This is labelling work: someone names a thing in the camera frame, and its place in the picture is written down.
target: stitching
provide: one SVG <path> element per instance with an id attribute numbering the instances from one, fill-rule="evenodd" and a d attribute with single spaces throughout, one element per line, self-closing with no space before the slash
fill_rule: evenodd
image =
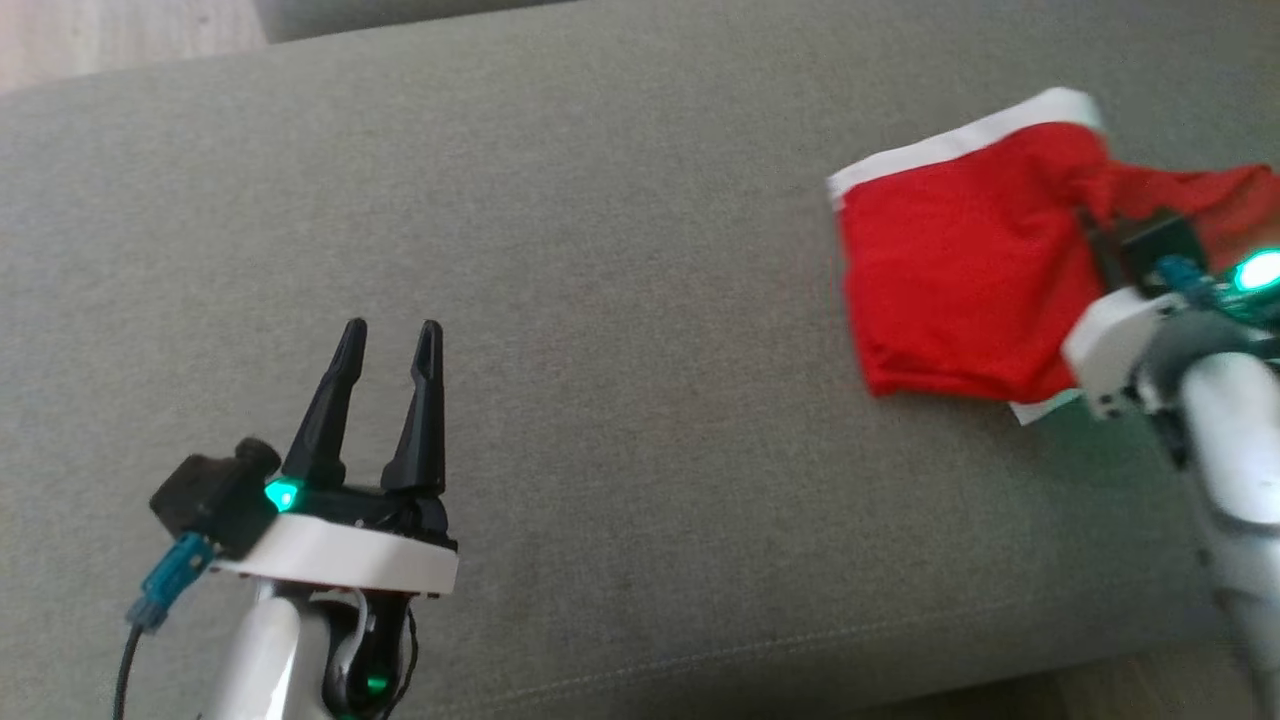
<path id="1" fill-rule="evenodd" d="M 1148 571 L 1142 575 L 1138 575 L 1137 578 L 1130 578 L 1126 580 L 1111 580 L 1100 583 L 1098 585 L 1096 585 L 1094 589 L 1111 591 L 1121 587 L 1139 585 L 1149 582 L 1152 578 L 1156 578 L 1161 574 L 1162 573 L 1158 571 Z M 796 652 L 809 651 L 815 647 L 820 647 L 822 644 L 828 644 L 828 646 L 841 644 L 859 638 L 867 639 L 868 637 L 884 634 L 895 628 L 900 628 L 904 625 L 919 624 L 929 620 L 988 615 L 991 612 L 997 612 L 1000 610 L 1006 610 L 1009 607 L 1015 607 L 1019 605 L 1029 605 L 1032 602 L 1036 602 L 1037 600 L 1043 600 L 1043 598 L 1048 598 L 1052 603 L 1061 603 L 1070 601 L 1076 596 L 1078 593 L 1056 593 L 1056 594 L 1033 593 L 1023 596 L 1021 598 L 1018 600 L 1006 600 L 989 605 L 968 607 L 964 610 L 943 610 L 937 612 L 924 612 L 919 615 L 913 615 L 910 618 L 881 620 L 878 623 L 849 625 L 844 628 L 835 628 L 831 630 L 792 635 L 788 638 L 760 641 L 732 648 L 701 652 L 696 655 L 687 655 L 684 657 L 675 657 L 671 660 L 659 660 L 641 665 L 632 665 L 618 670 L 611 670 L 608 673 L 596 673 L 593 675 L 582 675 L 567 680 L 557 680 L 543 685 L 535 685 L 531 688 L 524 688 L 508 693 L 502 693 L 490 698 L 444 705 L 439 706 L 438 710 L 443 715 L 454 714 L 454 716 L 458 717 L 477 716 L 476 712 L 479 712 L 479 715 L 488 716 L 500 712 L 502 710 L 509 710 L 518 706 L 538 705 L 554 700 L 564 700 L 570 697 L 588 694 L 604 688 L 625 687 L 628 684 L 635 684 L 655 678 L 689 673 L 701 666 L 705 666 L 703 665 L 704 661 L 710 661 L 713 664 L 723 664 L 732 660 L 737 660 L 741 656 L 762 655 L 765 651 L 782 646 L 791 646 L 791 647 L 788 647 L 781 655 L 783 656 L 792 655 Z M 575 688 L 575 689 L 568 689 L 567 692 L 557 692 L 557 691 L 564 691 L 567 688 Z"/>

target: wooden floor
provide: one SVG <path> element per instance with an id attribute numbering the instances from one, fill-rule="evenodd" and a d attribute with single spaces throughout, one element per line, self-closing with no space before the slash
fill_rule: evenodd
<path id="1" fill-rule="evenodd" d="M 0 94 L 266 44 L 252 0 L 0 0 Z M 1151 652 L 882 708 L 870 720 L 1251 717 L 1225 647 Z"/>

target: red and white fabric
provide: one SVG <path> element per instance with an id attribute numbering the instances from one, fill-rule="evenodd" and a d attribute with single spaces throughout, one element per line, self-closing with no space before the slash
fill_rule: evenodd
<path id="1" fill-rule="evenodd" d="M 1280 179 L 1268 168 L 1116 163 L 1093 100 L 1066 88 L 872 155 L 828 187 L 873 395 L 1039 404 L 1070 388 L 1059 348 L 1101 295 L 1079 208 L 1103 223 L 1172 208 L 1193 219 L 1216 269 L 1267 238 L 1280 245 Z"/>

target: black wire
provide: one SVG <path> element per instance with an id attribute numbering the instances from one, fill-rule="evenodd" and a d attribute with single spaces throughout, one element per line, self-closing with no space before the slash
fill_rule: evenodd
<path id="1" fill-rule="evenodd" d="M 120 671 L 115 675 L 115 700 L 111 703 L 111 720 L 124 720 L 124 693 L 129 689 L 129 670 L 133 669 L 133 653 L 138 651 L 142 639 L 142 625 L 129 628 L 129 639 L 124 641 L 124 653 L 120 655 Z"/>
<path id="2" fill-rule="evenodd" d="M 401 683 L 398 691 L 396 691 L 396 697 L 383 711 L 383 720 L 392 716 L 392 711 L 399 705 L 399 701 L 404 700 L 404 693 L 408 692 L 408 682 L 413 676 L 413 669 L 417 667 L 417 620 L 413 619 L 413 609 L 407 607 L 404 614 L 408 616 L 408 667 L 404 669 L 404 682 Z"/>

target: white fabric edge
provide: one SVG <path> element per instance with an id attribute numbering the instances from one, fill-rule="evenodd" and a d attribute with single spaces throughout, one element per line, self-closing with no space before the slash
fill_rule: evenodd
<path id="1" fill-rule="evenodd" d="M 1019 425 L 1029 425 L 1044 415 L 1080 397 L 1079 388 L 1068 388 L 1043 402 L 1010 402 L 1009 409 L 1014 411 Z"/>
<path id="2" fill-rule="evenodd" d="M 1101 132 L 1102 114 L 1087 94 L 1069 87 L 1052 87 L 1030 100 L 964 127 L 922 140 L 915 145 L 884 150 L 849 165 L 827 178 L 831 202 L 840 209 L 845 193 L 864 182 L 955 160 L 995 145 L 1020 129 L 1043 123 L 1071 123 Z"/>

